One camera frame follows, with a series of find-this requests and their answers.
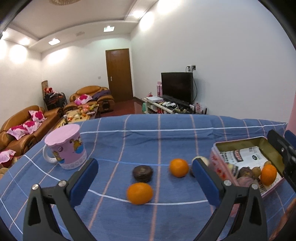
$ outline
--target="red tiled floor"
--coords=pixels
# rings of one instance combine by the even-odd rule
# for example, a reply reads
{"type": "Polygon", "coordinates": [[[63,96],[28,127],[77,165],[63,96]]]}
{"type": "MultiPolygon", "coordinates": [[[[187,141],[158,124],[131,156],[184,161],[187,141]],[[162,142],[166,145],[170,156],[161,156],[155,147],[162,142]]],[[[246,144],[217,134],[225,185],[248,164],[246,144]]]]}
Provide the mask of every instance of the red tiled floor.
{"type": "Polygon", "coordinates": [[[143,114],[142,106],[134,100],[118,102],[118,103],[115,103],[114,111],[103,113],[101,114],[101,117],[129,115],[129,114],[143,114]]]}

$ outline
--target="floral pillow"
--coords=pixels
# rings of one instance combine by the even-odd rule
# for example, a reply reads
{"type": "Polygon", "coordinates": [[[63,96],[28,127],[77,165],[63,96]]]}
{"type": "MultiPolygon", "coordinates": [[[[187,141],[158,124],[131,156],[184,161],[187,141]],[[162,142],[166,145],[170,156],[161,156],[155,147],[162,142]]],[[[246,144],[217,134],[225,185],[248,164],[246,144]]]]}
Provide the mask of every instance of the floral pillow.
{"type": "Polygon", "coordinates": [[[29,110],[29,113],[30,113],[33,121],[36,121],[36,122],[45,121],[45,117],[44,117],[42,111],[29,110]]]}
{"type": "Polygon", "coordinates": [[[38,128],[41,126],[41,122],[36,122],[36,121],[26,121],[22,126],[25,127],[29,134],[33,134],[35,131],[38,130],[38,128]]]}
{"type": "Polygon", "coordinates": [[[5,150],[0,152],[0,164],[10,161],[16,152],[14,150],[5,150]]]}
{"type": "Polygon", "coordinates": [[[80,95],[80,97],[76,100],[74,100],[76,105],[81,105],[81,104],[86,104],[87,102],[89,102],[90,100],[92,100],[92,97],[90,95],[80,95]]]}
{"type": "Polygon", "coordinates": [[[23,136],[28,135],[29,132],[27,128],[22,125],[14,126],[7,131],[7,134],[14,136],[17,140],[21,139],[23,136]]]}

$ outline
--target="chocolate donut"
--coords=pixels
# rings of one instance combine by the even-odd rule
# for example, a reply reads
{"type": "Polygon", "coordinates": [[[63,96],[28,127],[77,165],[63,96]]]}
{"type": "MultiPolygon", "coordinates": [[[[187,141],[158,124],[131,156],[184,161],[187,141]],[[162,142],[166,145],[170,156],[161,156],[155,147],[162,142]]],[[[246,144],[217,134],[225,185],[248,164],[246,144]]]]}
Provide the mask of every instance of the chocolate donut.
{"type": "Polygon", "coordinates": [[[150,182],[151,177],[153,175],[153,169],[149,166],[137,166],[133,169],[133,176],[136,181],[141,183],[150,182]]]}

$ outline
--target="potato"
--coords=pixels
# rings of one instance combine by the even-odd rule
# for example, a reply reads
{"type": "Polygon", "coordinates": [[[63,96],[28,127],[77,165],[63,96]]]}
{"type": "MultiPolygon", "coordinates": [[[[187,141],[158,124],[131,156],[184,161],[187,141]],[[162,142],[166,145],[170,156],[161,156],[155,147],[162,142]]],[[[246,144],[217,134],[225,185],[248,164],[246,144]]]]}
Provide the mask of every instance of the potato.
{"type": "Polygon", "coordinates": [[[261,175],[260,167],[254,167],[252,169],[252,173],[253,173],[254,179],[257,179],[261,175]]]}
{"type": "Polygon", "coordinates": [[[265,165],[272,165],[272,163],[271,163],[271,161],[266,161],[265,163],[264,163],[264,166],[265,165]]]}

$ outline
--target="blue plaid blanket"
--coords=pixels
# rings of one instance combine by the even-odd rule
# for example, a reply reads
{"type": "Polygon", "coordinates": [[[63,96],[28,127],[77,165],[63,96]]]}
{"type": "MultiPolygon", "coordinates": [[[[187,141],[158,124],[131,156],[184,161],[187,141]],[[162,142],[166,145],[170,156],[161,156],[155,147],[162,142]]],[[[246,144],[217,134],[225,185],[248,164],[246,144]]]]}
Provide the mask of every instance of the blue plaid blanket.
{"type": "MultiPolygon", "coordinates": [[[[275,129],[284,134],[286,123],[238,120],[209,115],[127,115],[79,123],[88,157],[99,162],[99,172],[76,212],[98,240],[193,240],[212,215],[198,182],[187,175],[172,177],[174,158],[189,163],[195,156],[209,157],[215,142],[266,136],[275,129]],[[154,169],[150,185],[154,198],[141,206],[126,200],[134,183],[132,170],[146,164],[154,169]]],[[[47,163],[44,139],[28,151],[0,181],[0,216],[17,240],[22,240],[23,219],[30,189],[68,180],[77,171],[47,163]]],[[[265,200],[269,235],[295,193],[285,181],[265,200]]],[[[64,236],[70,240],[57,208],[53,211],[64,236]]],[[[222,239],[227,234],[229,219],[222,239]]]]}

